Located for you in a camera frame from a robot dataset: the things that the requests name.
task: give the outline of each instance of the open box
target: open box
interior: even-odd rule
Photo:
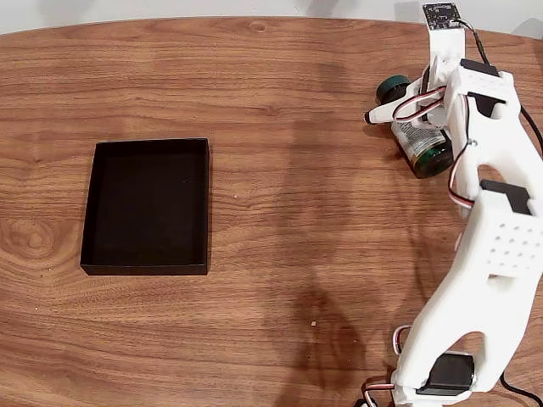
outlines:
[[[89,275],[207,274],[206,139],[97,144],[81,267]]]

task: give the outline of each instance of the white wall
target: white wall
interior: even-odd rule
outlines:
[[[197,15],[275,15],[422,21],[400,0],[0,0],[0,33],[96,21]],[[543,0],[456,0],[480,29],[543,38]]]

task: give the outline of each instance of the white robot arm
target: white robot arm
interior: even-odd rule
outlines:
[[[485,56],[486,64],[465,59],[462,26],[473,27],[453,3],[423,8],[429,67],[403,98],[365,116],[371,124],[445,128],[455,157],[450,195],[469,209],[451,270],[413,322],[383,387],[396,405],[415,407],[454,404],[495,386],[523,338],[543,271],[543,161],[521,126],[512,75]],[[480,180],[482,164],[504,182]],[[484,334],[476,354],[447,351],[469,332]]]

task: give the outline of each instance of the green cap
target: green cap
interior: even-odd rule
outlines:
[[[384,95],[390,90],[394,89],[398,85],[409,85],[411,82],[407,76],[394,75],[381,82],[381,85],[377,88],[377,100],[381,103]]]

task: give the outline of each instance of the wooden table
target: wooden table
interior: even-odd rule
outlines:
[[[543,124],[543,42],[482,38]],[[425,27],[375,21],[0,37],[0,405],[350,407],[385,380],[390,334],[448,271],[464,222],[446,175],[415,179],[361,111],[427,62]],[[87,276],[95,143],[163,137],[210,139],[209,275]],[[508,375],[539,394],[542,318],[539,292]],[[515,404],[532,405],[498,385],[464,405]]]

